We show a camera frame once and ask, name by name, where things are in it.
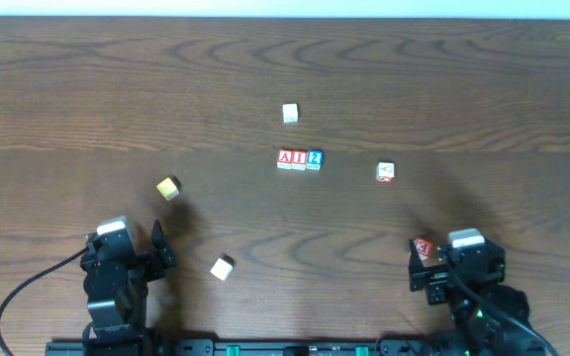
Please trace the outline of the red letter A block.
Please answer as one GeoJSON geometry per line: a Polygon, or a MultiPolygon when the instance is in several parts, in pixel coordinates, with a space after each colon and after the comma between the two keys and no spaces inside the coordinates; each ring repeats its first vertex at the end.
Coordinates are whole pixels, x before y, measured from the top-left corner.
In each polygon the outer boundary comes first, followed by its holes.
{"type": "Polygon", "coordinates": [[[279,149],[276,163],[277,167],[279,169],[291,169],[293,153],[294,151],[290,149],[279,149]]]}

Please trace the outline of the red letter I block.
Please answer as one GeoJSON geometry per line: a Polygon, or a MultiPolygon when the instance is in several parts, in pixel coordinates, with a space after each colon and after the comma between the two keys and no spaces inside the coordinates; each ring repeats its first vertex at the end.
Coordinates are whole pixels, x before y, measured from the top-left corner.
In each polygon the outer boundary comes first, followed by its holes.
{"type": "Polygon", "coordinates": [[[291,166],[294,170],[305,170],[307,168],[308,152],[305,150],[293,150],[291,166]]]}

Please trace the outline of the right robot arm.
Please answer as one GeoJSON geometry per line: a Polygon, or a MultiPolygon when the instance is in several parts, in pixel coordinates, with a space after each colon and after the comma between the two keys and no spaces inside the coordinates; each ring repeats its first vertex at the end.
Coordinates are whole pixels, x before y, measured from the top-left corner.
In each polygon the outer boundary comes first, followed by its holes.
{"type": "Polygon", "coordinates": [[[409,283],[431,306],[446,304],[452,330],[429,336],[421,355],[542,355],[524,292],[504,284],[506,251],[474,228],[452,232],[435,247],[409,242],[409,283]]]}

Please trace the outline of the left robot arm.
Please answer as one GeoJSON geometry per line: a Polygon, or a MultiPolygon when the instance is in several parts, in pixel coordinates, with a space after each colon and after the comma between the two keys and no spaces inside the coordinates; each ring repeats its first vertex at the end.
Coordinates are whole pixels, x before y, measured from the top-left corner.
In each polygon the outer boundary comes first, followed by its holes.
{"type": "Polygon", "coordinates": [[[124,216],[101,223],[86,240],[80,267],[91,316],[84,332],[85,355],[154,355],[161,341],[147,329],[147,284],[165,277],[177,260],[159,221],[153,223],[152,248],[137,253],[124,216]]]}

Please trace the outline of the blue number 2 block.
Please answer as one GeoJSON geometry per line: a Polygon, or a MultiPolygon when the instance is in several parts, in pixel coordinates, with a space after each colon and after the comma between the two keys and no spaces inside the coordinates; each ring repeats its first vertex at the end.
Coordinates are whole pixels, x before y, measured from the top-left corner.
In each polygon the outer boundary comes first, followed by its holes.
{"type": "Polygon", "coordinates": [[[320,170],[323,164],[324,154],[320,150],[307,152],[306,168],[308,170],[320,170]]]}

